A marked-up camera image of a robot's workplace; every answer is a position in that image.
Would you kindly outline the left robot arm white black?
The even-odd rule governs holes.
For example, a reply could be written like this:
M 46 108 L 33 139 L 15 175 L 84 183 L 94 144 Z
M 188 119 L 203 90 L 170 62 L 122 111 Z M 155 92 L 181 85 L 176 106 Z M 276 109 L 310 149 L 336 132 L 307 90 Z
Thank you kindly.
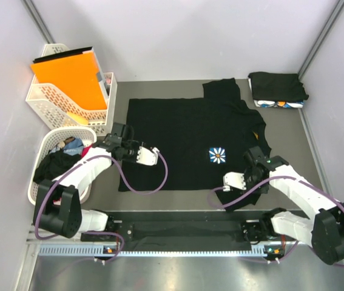
M 114 236 L 115 226 L 108 222 L 108 215 L 97 210 L 83 210 L 79 196 L 113 163 L 137 161 L 141 143 L 133 136 L 132 126 L 114 123 L 112 132 L 91 146 L 68 171 L 39 183 L 33 216 L 36 238 L 72 238 L 77 233 L 94 232 L 106 241 Z

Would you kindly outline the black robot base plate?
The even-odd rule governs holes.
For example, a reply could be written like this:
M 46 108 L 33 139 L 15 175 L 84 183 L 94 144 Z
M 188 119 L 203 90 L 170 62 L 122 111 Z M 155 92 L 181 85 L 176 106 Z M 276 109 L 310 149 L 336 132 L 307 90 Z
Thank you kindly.
M 259 210 L 115 211 L 107 231 L 124 238 L 128 252 L 215 252 L 250 250 L 253 244 L 279 242 L 266 236 Z

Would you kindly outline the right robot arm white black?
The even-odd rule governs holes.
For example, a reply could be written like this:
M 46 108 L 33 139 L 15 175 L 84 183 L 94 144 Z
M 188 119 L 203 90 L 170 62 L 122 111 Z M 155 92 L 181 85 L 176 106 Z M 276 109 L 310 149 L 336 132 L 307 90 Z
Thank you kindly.
M 261 234 L 269 240 L 285 235 L 308 245 L 327 265 L 344 259 L 344 202 L 310 184 L 280 156 L 270 158 L 261 148 L 244 154 L 246 191 L 262 191 L 271 186 L 306 215 L 297 216 L 283 208 L 266 212 L 259 219 Z

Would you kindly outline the black t shirt flower print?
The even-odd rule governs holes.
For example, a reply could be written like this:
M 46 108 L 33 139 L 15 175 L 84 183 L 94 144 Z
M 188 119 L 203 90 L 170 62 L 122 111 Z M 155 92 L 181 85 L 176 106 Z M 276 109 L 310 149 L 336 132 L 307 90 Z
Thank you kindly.
M 135 138 L 157 147 L 164 160 L 152 167 L 124 162 L 118 190 L 215 189 L 228 211 L 256 205 L 261 194 L 242 198 L 240 190 L 220 190 L 226 173 L 245 171 L 248 149 L 271 153 L 265 120 L 248 103 L 249 92 L 247 80 L 234 78 L 125 83 L 116 109 L 126 113 Z

